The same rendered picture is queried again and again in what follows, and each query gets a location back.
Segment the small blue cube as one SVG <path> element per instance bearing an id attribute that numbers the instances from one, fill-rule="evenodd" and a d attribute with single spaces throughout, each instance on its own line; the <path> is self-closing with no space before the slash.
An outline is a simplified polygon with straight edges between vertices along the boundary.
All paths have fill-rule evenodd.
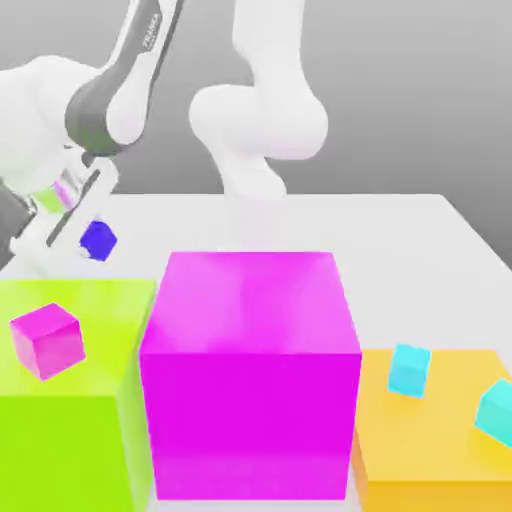
<path id="1" fill-rule="evenodd" d="M 80 239 L 80 246 L 87 250 L 89 257 L 106 261 L 117 243 L 117 237 L 103 221 L 92 221 Z"/>

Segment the small turquoise cube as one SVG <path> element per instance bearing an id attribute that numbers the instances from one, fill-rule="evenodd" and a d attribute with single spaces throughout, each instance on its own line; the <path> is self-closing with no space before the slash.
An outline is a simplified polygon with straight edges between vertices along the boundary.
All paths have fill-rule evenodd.
<path id="1" fill-rule="evenodd" d="M 474 425 L 512 448 L 512 382 L 499 379 L 482 394 Z"/>

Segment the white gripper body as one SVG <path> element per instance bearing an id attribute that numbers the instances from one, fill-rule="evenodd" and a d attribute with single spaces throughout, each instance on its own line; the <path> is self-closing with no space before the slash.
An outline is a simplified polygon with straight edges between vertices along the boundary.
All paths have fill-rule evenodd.
<path id="1" fill-rule="evenodd" d="M 61 216 L 39 211 L 22 234 L 10 240 L 17 262 L 43 277 L 103 277 L 102 263 L 81 252 L 80 239 L 101 213 L 117 185 L 119 173 L 108 158 L 98 158 L 90 167 L 77 204 Z"/>

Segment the small magenta cube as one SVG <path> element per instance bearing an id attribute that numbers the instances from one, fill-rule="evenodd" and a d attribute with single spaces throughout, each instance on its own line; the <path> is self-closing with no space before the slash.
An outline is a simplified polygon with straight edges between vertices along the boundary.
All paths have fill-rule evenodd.
<path id="1" fill-rule="evenodd" d="M 9 321 L 19 362 L 45 381 L 86 357 L 79 320 L 49 303 Z"/>

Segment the large magenta box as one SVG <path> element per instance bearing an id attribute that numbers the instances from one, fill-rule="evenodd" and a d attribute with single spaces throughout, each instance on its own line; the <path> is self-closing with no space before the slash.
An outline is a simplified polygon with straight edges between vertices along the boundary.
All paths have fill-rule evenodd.
<path id="1" fill-rule="evenodd" d="M 161 500 L 341 500 L 362 352 L 329 252 L 174 252 L 139 352 Z"/>

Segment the large lime green box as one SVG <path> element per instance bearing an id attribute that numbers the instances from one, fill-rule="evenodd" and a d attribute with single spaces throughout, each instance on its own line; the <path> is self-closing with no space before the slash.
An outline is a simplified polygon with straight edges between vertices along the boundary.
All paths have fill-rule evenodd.
<path id="1" fill-rule="evenodd" d="M 155 296 L 146 279 L 0 280 L 0 512 L 146 512 L 153 470 L 138 348 Z M 86 357 L 42 381 L 11 320 L 57 303 Z"/>

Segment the large orange box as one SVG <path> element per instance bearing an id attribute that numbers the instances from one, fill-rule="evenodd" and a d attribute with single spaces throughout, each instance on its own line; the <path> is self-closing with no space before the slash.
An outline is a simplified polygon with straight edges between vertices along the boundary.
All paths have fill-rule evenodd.
<path id="1" fill-rule="evenodd" d="M 474 426 L 509 376 L 492 350 L 436 350 L 421 399 L 387 389 L 392 352 L 362 356 L 351 462 L 362 512 L 512 512 L 512 449 Z"/>

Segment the small cyan cube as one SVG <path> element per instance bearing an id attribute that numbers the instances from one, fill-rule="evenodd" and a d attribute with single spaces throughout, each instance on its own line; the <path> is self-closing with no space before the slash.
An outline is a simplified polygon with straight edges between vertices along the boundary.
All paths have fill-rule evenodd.
<path id="1" fill-rule="evenodd" d="M 391 358 L 387 389 L 422 399 L 430 369 L 432 351 L 408 344 L 397 344 Z"/>

